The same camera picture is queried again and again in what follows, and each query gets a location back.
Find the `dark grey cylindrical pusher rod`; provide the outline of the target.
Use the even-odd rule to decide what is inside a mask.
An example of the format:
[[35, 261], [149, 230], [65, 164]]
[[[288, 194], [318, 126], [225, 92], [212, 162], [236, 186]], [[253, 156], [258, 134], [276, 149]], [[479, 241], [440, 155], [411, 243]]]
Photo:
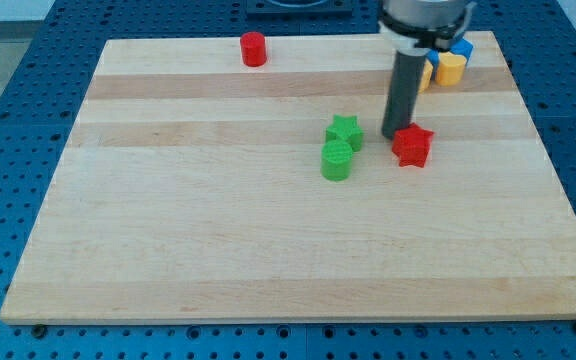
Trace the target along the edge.
[[428, 50], [397, 50], [387, 92], [381, 134], [392, 140], [395, 132], [411, 124]]

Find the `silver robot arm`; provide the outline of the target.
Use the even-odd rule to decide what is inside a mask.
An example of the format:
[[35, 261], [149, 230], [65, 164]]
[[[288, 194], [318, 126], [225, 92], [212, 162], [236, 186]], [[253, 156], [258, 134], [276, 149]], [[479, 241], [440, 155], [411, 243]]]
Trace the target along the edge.
[[381, 134], [392, 140], [395, 132], [412, 122], [427, 54], [446, 52], [460, 41], [476, 7], [468, 0], [382, 0], [379, 31], [394, 48]]

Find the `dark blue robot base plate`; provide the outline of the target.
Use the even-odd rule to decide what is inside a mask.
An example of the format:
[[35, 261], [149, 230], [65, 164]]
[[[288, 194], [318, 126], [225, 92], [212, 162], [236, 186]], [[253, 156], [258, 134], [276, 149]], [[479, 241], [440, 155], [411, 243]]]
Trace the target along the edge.
[[348, 15], [353, 0], [244, 0], [248, 16]]

